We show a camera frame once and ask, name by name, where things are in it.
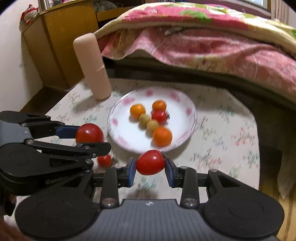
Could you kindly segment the large red tomato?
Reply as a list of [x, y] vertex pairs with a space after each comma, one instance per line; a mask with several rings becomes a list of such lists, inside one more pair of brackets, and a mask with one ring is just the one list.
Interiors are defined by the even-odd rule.
[[102, 143], [103, 131], [93, 123], [83, 124], [76, 132], [75, 141], [76, 143]]

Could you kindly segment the red cherry tomato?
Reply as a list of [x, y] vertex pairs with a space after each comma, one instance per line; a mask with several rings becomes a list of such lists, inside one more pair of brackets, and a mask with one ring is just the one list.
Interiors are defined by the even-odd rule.
[[156, 110], [152, 113], [152, 120], [158, 121], [159, 124], [165, 124], [169, 118], [170, 115], [164, 110]]
[[97, 162], [101, 168], [110, 168], [112, 166], [112, 158], [110, 155], [97, 157]]

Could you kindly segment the small orange mandarin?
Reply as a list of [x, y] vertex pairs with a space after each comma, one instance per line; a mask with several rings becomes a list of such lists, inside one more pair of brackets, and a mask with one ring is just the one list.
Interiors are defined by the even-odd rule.
[[145, 110], [145, 107], [142, 104], [134, 104], [130, 108], [130, 115], [134, 119], [137, 119], [138, 120], [139, 117], [142, 114], [145, 114], [145, 113], [146, 113], [146, 110]]
[[157, 111], [157, 110], [166, 111], [166, 109], [167, 109], [167, 105], [163, 100], [156, 100], [152, 104], [153, 111]]

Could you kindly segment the brown longan fruit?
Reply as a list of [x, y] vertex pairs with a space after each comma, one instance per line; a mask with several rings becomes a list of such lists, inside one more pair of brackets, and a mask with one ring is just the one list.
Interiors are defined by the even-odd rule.
[[146, 128], [148, 122], [151, 121], [151, 118], [147, 114], [143, 113], [140, 115], [138, 121], [141, 128]]
[[152, 136], [154, 130], [159, 127], [159, 122], [157, 120], [151, 120], [148, 122], [146, 131], [148, 136]]

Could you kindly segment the white floral plate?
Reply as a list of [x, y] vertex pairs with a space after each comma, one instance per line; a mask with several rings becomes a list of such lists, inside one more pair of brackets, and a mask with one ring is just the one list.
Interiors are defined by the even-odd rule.
[[191, 137], [197, 124], [194, 102], [183, 92], [160, 86], [131, 91], [111, 108], [108, 134], [123, 149], [142, 154], [171, 151]]

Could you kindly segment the floral tablecloth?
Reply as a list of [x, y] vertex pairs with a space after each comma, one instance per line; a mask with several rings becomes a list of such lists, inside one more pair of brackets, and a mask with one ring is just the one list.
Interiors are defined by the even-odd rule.
[[166, 103], [166, 127], [173, 135], [164, 152], [177, 166], [199, 173], [217, 169], [253, 187], [259, 187], [260, 157], [253, 114], [225, 89], [196, 84], [112, 79], [112, 94], [96, 100], [86, 82], [80, 82], [48, 111], [55, 121], [99, 126], [112, 146], [113, 164], [154, 149], [154, 142], [130, 117], [130, 107], [152, 111], [156, 100]]

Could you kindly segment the wooden desk cabinet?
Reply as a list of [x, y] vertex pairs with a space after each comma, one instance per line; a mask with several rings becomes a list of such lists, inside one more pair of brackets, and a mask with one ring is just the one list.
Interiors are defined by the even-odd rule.
[[22, 36], [43, 85], [67, 90], [83, 79], [73, 41], [98, 30], [98, 22], [128, 10], [123, 7], [97, 13], [92, 1], [70, 1], [38, 13]]

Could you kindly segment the pink ribbed cylinder bottle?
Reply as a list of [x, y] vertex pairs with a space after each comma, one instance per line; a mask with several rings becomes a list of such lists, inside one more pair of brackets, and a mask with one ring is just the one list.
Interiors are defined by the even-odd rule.
[[107, 99], [112, 92], [111, 83], [101, 56], [96, 36], [87, 33], [73, 41], [73, 48], [94, 97]]

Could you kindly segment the red plush doll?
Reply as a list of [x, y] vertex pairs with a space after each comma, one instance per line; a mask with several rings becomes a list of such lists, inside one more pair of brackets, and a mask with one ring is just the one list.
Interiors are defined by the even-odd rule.
[[27, 25], [32, 21], [32, 19], [38, 13], [39, 8], [35, 8], [32, 4], [29, 4], [28, 8], [21, 14], [20, 20]]

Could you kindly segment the steel thermos flask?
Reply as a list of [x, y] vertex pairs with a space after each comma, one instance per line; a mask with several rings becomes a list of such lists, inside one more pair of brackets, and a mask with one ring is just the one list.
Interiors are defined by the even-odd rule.
[[50, 8], [49, 0], [38, 0], [39, 11], [46, 11]]

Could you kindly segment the pink floral quilt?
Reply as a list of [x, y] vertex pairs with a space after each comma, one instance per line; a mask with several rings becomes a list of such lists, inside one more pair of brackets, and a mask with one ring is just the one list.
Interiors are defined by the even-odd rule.
[[150, 3], [95, 32], [112, 60], [154, 58], [169, 66], [232, 75], [295, 101], [295, 29], [226, 6]]

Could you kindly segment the dark bed frame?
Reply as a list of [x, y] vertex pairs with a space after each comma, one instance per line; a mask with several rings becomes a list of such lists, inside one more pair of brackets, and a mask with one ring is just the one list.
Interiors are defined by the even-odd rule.
[[295, 185], [295, 102], [244, 79], [172, 67], [152, 58], [103, 58], [111, 78], [187, 83], [227, 89], [254, 115], [259, 143], [282, 151], [279, 185]]

